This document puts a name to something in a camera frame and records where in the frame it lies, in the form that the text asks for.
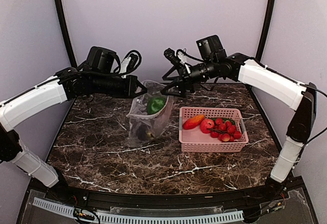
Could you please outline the green bell pepper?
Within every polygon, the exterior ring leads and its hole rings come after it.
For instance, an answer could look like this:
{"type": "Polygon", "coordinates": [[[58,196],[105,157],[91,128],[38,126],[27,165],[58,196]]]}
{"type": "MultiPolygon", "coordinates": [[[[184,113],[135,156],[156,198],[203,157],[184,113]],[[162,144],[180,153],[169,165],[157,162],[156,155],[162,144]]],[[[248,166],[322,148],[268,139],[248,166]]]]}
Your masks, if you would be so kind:
{"type": "Polygon", "coordinates": [[[161,109],[165,107],[166,98],[164,97],[152,97],[147,103],[147,114],[152,115],[158,113],[161,109]]]}

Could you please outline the clear zip top bag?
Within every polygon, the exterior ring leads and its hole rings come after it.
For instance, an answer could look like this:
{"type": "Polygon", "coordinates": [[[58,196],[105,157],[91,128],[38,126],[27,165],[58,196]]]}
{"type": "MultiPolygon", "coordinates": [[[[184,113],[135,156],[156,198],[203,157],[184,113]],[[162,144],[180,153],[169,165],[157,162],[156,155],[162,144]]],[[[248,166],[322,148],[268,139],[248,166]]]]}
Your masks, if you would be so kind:
{"type": "Polygon", "coordinates": [[[139,147],[159,138],[167,129],[174,104],[174,98],[161,94],[165,85],[145,80],[141,84],[147,93],[132,101],[129,113],[128,147],[139,147]]]}

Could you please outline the purple eggplant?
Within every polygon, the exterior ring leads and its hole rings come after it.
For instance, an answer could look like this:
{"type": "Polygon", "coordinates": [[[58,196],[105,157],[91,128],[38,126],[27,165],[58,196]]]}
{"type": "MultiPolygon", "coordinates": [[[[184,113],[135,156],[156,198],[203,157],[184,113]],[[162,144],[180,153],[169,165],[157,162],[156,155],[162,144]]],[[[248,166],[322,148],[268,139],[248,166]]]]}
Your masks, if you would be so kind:
{"type": "Polygon", "coordinates": [[[154,136],[147,127],[139,127],[136,130],[136,136],[140,141],[151,141],[154,139],[154,136]]]}

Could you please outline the red lychee bunch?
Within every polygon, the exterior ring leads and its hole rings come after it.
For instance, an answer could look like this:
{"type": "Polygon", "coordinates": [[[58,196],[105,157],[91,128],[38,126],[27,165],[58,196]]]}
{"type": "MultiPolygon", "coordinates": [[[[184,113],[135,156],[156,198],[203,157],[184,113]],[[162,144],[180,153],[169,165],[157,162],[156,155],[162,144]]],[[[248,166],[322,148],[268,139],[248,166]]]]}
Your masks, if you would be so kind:
{"type": "Polygon", "coordinates": [[[217,138],[221,142],[235,142],[242,137],[242,132],[237,130],[236,124],[232,125],[230,121],[223,122],[221,117],[212,120],[216,124],[210,132],[212,138],[217,138]]]}

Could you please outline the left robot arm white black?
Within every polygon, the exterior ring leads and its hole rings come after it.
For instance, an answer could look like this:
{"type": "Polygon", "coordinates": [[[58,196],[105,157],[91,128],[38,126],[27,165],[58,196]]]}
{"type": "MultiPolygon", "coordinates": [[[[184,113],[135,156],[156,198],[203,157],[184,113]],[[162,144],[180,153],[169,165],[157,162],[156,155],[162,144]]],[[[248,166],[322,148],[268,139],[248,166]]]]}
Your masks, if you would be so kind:
{"type": "Polygon", "coordinates": [[[80,96],[106,94],[113,98],[136,98],[147,92],[134,76],[142,56],[129,51],[123,60],[115,51],[93,46],[84,62],[56,72],[42,83],[1,102],[1,162],[11,162],[44,186],[60,201],[72,198],[62,173],[41,160],[19,138],[15,127],[30,117],[80,96]]]}

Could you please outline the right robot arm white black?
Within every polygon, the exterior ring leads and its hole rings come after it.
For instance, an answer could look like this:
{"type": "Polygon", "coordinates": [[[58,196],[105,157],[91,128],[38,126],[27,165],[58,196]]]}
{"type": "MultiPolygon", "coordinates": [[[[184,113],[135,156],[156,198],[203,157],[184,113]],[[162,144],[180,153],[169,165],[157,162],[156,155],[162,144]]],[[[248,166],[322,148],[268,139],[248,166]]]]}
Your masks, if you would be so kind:
{"type": "Polygon", "coordinates": [[[164,74],[163,80],[169,84],[161,90],[163,95],[185,97],[194,90],[194,84],[214,78],[230,79],[250,85],[282,101],[295,113],[288,125],[286,141],[273,167],[267,185],[261,188],[263,199],[270,201],[281,191],[282,183],[298,163],[316,118],[316,93],[314,84],[304,84],[291,79],[254,57],[235,53],[227,55],[217,35],[196,42],[201,59],[191,66],[185,61],[183,50],[166,49],[164,57],[173,67],[164,74]]]}

